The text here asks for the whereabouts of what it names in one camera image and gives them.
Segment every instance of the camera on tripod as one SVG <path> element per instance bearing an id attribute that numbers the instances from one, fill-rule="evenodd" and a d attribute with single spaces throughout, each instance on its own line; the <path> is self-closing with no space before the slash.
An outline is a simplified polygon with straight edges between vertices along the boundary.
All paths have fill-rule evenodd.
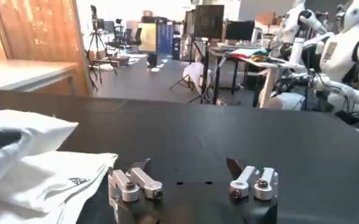
<path id="1" fill-rule="evenodd" d="M 93 23 L 93 29 L 95 31 L 104 29 L 104 20 L 98 19 L 98 14 L 95 5 L 90 5 L 91 8 L 91 21 Z"/>

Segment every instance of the metal gripper jaw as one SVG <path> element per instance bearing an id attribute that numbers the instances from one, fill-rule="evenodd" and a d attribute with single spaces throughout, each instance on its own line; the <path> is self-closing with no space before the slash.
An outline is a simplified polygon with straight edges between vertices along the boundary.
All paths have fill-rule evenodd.
<path id="1" fill-rule="evenodd" d="M 259 171 L 253 166 L 246 166 L 243 169 L 236 160 L 230 158 L 227 158 L 227 167 L 232 178 L 235 179 L 230 182 L 229 194 L 235 200 L 248 197 L 249 188 L 259 179 Z"/>
<path id="2" fill-rule="evenodd" d="M 233 181 L 230 182 L 229 194 L 235 200 L 241 200 L 249 195 L 249 189 L 254 191 L 255 198 L 267 201 L 277 198 L 278 173 L 273 168 L 264 167 L 262 176 L 259 170 L 253 166 L 244 169 L 238 161 L 227 158 L 227 167 L 230 170 Z"/>
<path id="3" fill-rule="evenodd" d="M 144 190 L 144 194 L 147 199 L 159 200 L 163 196 L 162 183 L 153 180 L 139 167 L 131 168 L 129 178 Z"/>
<path id="4" fill-rule="evenodd" d="M 109 203 L 115 207 L 116 199 L 124 202 L 138 201 L 140 188 L 147 199 L 159 200 L 163 195 L 163 185 L 153 180 L 143 169 L 149 168 L 150 159 L 134 163 L 126 173 L 114 170 L 108 174 Z"/>
<path id="5" fill-rule="evenodd" d="M 273 168 L 264 167 L 263 174 L 254 185 L 255 198 L 268 201 L 278 197 L 278 173 Z"/>

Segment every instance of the white desk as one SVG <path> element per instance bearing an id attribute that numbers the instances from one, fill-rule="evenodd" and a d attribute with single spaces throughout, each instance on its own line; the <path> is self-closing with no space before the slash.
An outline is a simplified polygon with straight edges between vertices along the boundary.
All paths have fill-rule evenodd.
<path id="1" fill-rule="evenodd" d="M 268 63 L 268 62 L 255 62 L 250 58 L 240 58 L 241 60 L 253 64 L 260 68 L 266 68 L 266 70 L 260 72 L 260 74 L 266 75 L 265 86 L 263 87 L 259 95 L 260 108 L 267 108 L 271 97 L 271 91 L 277 81 L 277 76 L 281 69 L 294 69 L 294 70 L 305 70 L 304 65 L 289 64 L 286 63 Z"/>
<path id="2" fill-rule="evenodd" d="M 0 61 L 0 89 L 31 92 L 67 79 L 71 94 L 75 94 L 75 67 L 75 63 L 63 62 Z"/>

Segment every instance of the black trash bin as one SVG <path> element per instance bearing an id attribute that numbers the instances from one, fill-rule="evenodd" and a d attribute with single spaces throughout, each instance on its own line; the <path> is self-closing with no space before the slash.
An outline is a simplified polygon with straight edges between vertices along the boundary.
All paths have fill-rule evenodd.
<path id="1" fill-rule="evenodd" d="M 157 66 L 157 54 L 147 54 L 147 66 L 148 68 L 154 68 Z"/>

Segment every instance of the tripod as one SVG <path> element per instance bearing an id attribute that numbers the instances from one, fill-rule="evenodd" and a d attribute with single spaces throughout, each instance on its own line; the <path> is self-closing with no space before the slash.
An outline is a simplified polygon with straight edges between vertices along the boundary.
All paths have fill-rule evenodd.
<path id="1" fill-rule="evenodd" d="M 101 63 L 109 63 L 113 67 L 114 73 L 116 75 L 118 75 L 118 73 L 116 70 L 116 65 L 114 64 L 114 62 L 112 62 L 112 56 L 107 53 L 107 47 L 104 44 L 104 42 L 102 41 L 101 35 L 98 33 L 98 29 L 94 29 L 93 35 L 90 40 L 90 45 L 88 46 L 88 50 L 87 50 L 87 60 L 90 62 L 90 65 L 93 65 L 92 61 L 90 59 L 90 51 L 91 51 L 91 45 L 93 45 L 94 39 L 95 39 L 95 45 L 96 45 L 96 50 L 97 50 L 96 59 L 94 60 L 94 62 L 96 62 L 98 64 L 99 76 L 95 72 L 94 68 L 93 68 L 93 72 L 94 72 L 95 78 L 97 79 L 99 77 L 99 81 L 102 84 Z M 100 55 L 99 55 L 98 40 L 101 42 L 101 44 L 105 48 L 105 55 L 108 58 L 108 60 L 101 60 Z"/>

